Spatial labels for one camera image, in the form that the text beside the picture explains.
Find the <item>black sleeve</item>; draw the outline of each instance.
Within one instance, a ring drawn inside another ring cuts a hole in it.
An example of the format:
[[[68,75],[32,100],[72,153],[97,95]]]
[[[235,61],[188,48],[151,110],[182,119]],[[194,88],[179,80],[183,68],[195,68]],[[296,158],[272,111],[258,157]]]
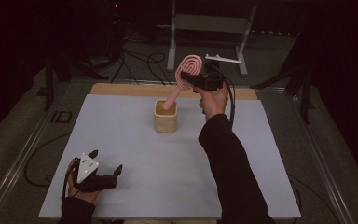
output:
[[[67,197],[61,205],[59,224],[91,224],[95,205],[84,200]]]
[[[224,114],[210,118],[200,133],[217,185],[222,221],[233,223],[274,223],[241,141],[231,131]]]

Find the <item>beige cup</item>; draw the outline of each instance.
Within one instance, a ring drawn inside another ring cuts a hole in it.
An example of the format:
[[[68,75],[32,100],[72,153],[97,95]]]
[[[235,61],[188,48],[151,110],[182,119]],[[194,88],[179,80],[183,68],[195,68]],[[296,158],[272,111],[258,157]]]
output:
[[[158,133],[174,133],[176,131],[177,121],[177,103],[174,102],[172,106],[166,110],[162,107],[165,100],[156,100],[155,113],[155,129]]]

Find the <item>white tabletop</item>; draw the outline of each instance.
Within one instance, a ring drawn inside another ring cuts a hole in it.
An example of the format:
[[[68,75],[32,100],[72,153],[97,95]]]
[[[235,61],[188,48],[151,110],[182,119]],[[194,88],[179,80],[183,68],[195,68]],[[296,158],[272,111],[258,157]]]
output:
[[[63,179],[70,160],[98,149],[98,175],[111,175],[120,164],[123,171],[117,187],[100,194],[95,217],[220,218],[216,185],[198,142],[205,123],[199,99],[177,99],[175,133],[155,132],[157,99],[164,98],[88,95],[39,216],[61,216]],[[245,147],[269,215],[300,217],[260,101],[236,101],[233,131]]]

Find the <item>floor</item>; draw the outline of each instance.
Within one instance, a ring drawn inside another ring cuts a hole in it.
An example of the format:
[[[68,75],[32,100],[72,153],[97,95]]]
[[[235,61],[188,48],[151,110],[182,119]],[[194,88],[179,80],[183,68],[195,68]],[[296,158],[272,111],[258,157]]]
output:
[[[244,52],[249,75],[239,76],[237,65],[232,63],[221,63],[221,70],[236,88],[260,83],[277,75],[295,41],[287,36],[251,34]],[[174,82],[173,72],[165,69],[168,47],[164,36],[150,42],[135,35],[124,45],[125,64],[128,67],[122,66],[115,80],[112,78],[120,63],[115,63],[100,74],[109,77],[104,82],[159,83],[160,79],[166,80],[165,76]],[[157,61],[161,59],[160,65],[148,64],[145,57],[139,54],[143,61],[131,56],[134,53],[150,55],[156,52],[162,53],[153,56]],[[234,58],[234,43],[216,44],[213,41],[180,38],[176,64],[188,54],[203,56],[207,53]],[[101,82],[75,69],[72,72],[74,77],[70,83],[55,81],[54,104],[49,111],[44,111],[45,98],[36,96],[45,85],[44,69],[40,71],[34,77],[33,87],[0,124],[0,223],[57,222],[56,219],[39,218],[38,212],[83,100],[92,85]],[[311,89],[308,125],[298,115],[297,97],[284,93],[286,82],[282,80],[256,91],[265,107],[302,214],[299,219],[276,222],[358,223],[358,168],[351,153],[324,107],[318,90],[314,87]],[[55,111],[72,113],[72,117],[67,122],[57,122],[52,119]],[[96,219],[94,222],[107,223],[107,220]]]

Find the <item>hand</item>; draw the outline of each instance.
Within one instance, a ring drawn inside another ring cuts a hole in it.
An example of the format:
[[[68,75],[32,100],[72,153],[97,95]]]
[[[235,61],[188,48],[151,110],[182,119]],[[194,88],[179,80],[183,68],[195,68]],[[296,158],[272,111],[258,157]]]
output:
[[[214,115],[225,113],[228,101],[226,84],[223,84],[223,88],[217,91],[205,91],[198,87],[194,87],[193,90],[201,95],[200,107],[207,121]]]
[[[70,169],[74,163],[75,163],[75,160],[72,160],[68,166],[68,169]],[[71,171],[71,173],[69,173],[69,177],[68,177],[68,196],[84,200],[88,203],[95,203],[95,201],[98,198],[98,195],[100,194],[100,191],[95,191],[92,193],[81,192],[80,190],[75,188],[74,176],[75,176],[74,171]]]

